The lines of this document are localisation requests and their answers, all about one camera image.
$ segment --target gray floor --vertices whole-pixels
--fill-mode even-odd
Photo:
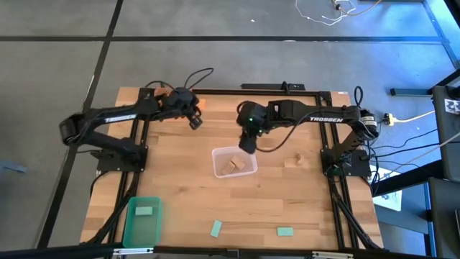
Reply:
[[[354,2],[358,9],[372,4]],[[442,4],[432,2],[442,9]],[[115,3],[0,0],[0,35],[105,35]],[[301,1],[300,8],[312,17],[334,15],[330,1]],[[417,3],[383,3],[373,12],[327,27],[299,17],[294,1],[133,0],[125,1],[115,35],[436,36],[436,32]],[[0,173],[4,208],[0,250],[35,245],[66,150],[58,123],[81,108],[100,50],[100,42],[0,42],[0,118],[4,122],[0,160],[29,169],[26,174]],[[200,87],[289,81],[304,83],[312,90],[352,93],[360,85],[364,89],[362,106],[379,116],[392,112],[401,119],[428,112],[433,105],[430,99],[390,97],[389,88],[428,88],[454,70],[444,48],[436,43],[114,42],[93,106],[113,105],[120,86],[139,87],[155,79],[179,86],[188,74],[209,66],[216,71]],[[435,128],[433,115],[383,127],[376,146],[400,144]],[[408,147],[436,141],[432,134]],[[423,151],[386,160],[402,163]],[[439,157],[437,153],[416,163]],[[78,156],[51,245],[78,243],[95,165],[90,155]],[[384,237],[385,246],[403,243],[391,242],[391,235],[404,238],[396,230],[391,233],[389,239]]]

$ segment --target wooden table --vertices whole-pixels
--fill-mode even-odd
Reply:
[[[133,104],[138,88],[120,88],[117,106]],[[181,247],[240,247],[336,250],[331,197],[322,174],[317,123],[300,125],[277,152],[256,153],[259,170],[251,176],[219,179],[213,174],[211,151],[238,145],[241,128],[236,105],[251,100],[266,105],[285,96],[200,95],[206,100],[203,124],[197,130],[184,119],[151,122],[147,166],[141,174],[138,196],[158,196],[164,203],[160,245]],[[333,105],[350,105],[347,93],[332,93]],[[289,97],[315,105],[312,97]],[[127,137],[132,122],[111,124],[109,134]],[[142,129],[139,124],[138,136]],[[273,130],[258,140],[259,147],[274,147],[290,129]],[[349,134],[338,125],[341,141]],[[295,154],[305,162],[297,167]],[[120,173],[109,173],[94,186],[81,241],[94,236],[112,213]],[[348,177],[354,216],[375,243],[382,246],[377,216],[368,185]],[[121,216],[116,240],[124,228]],[[210,236],[215,219],[223,222],[218,238]],[[293,227],[293,237],[278,237],[277,227]],[[350,246],[342,215],[345,241]]]

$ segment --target teal container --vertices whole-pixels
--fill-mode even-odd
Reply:
[[[152,207],[152,214],[136,215]],[[160,242],[162,204],[158,197],[132,197],[126,212],[123,246],[125,248],[153,247]]]

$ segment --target clear plastic container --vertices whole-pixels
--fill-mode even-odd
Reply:
[[[236,176],[247,176],[253,174],[257,171],[257,161],[255,155],[250,155],[244,152],[239,147],[221,147],[216,148],[212,152],[213,156],[213,168],[214,168],[214,175],[217,178],[229,178],[229,177],[236,177]],[[235,173],[230,173],[226,175],[221,175],[221,171],[229,164],[231,159],[236,156],[239,158],[243,163],[244,167],[239,170],[235,168]]]

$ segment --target green block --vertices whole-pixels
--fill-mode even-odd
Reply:
[[[221,231],[221,227],[222,227],[222,222],[220,222],[218,220],[214,220],[213,229],[211,230],[211,236],[212,237],[218,237],[219,232]]]
[[[278,237],[292,237],[294,229],[292,227],[278,227]]]
[[[148,216],[153,214],[152,207],[136,207],[136,216]]]

